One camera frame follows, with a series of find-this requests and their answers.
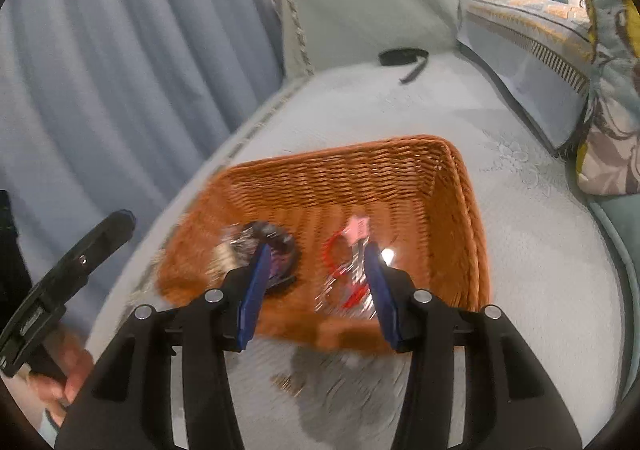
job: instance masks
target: striped fabric edge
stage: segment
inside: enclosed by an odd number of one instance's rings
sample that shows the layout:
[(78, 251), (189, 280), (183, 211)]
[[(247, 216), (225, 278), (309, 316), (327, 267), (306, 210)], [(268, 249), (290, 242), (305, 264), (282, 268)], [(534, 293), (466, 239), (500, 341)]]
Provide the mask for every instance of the striped fabric edge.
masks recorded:
[(575, 66), (567, 62), (557, 52), (552, 51), (549, 47), (523, 33), (492, 22), (475, 13), (467, 12), (466, 18), (486, 27), (491, 32), (506, 38), (529, 54), (532, 54), (560, 76), (577, 94), (585, 98), (587, 97), (589, 92), (589, 78)]

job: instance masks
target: teal cushion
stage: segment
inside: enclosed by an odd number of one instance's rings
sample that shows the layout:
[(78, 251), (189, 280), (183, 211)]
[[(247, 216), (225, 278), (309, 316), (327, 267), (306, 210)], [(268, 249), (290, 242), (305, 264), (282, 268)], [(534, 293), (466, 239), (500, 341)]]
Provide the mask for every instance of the teal cushion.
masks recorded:
[(640, 194), (591, 195), (590, 207), (620, 253), (629, 279), (635, 329), (626, 392), (640, 364)]

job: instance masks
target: blue curtain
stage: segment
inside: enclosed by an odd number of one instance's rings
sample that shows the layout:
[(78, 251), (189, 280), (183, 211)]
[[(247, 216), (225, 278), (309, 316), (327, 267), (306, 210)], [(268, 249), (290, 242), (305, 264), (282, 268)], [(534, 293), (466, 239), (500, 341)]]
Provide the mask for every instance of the blue curtain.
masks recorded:
[(270, 0), (7, 0), (0, 187), (34, 279), (108, 213), (134, 240), (65, 321), (87, 332), (152, 221), (282, 82)]

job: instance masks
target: curtain fold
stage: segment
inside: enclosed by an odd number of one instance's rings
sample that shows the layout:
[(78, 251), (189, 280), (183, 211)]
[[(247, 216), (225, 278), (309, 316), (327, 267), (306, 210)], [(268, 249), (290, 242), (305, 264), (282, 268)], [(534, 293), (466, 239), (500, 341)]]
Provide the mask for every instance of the curtain fold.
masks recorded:
[(6, 0), (0, 187), (34, 279), (105, 215), (134, 240), (66, 322), (87, 332), (158, 213), (282, 82), (270, 0)]

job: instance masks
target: wicker basket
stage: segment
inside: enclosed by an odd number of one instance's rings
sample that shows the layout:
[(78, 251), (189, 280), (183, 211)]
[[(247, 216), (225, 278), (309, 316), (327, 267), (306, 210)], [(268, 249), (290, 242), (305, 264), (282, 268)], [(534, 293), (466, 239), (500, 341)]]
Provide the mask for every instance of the wicker basket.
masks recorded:
[(482, 225), (465, 166), (447, 141), (414, 136), (245, 163), (214, 176), (169, 241), (158, 288), (174, 305), (206, 290), (220, 232), (262, 219), (283, 225), (302, 252), (298, 281), (265, 299), (257, 333), (325, 350), (383, 352), (377, 320), (316, 313), (326, 270), (322, 243), (354, 214), (371, 238), (393, 243), (394, 266), (453, 306), (489, 300)]

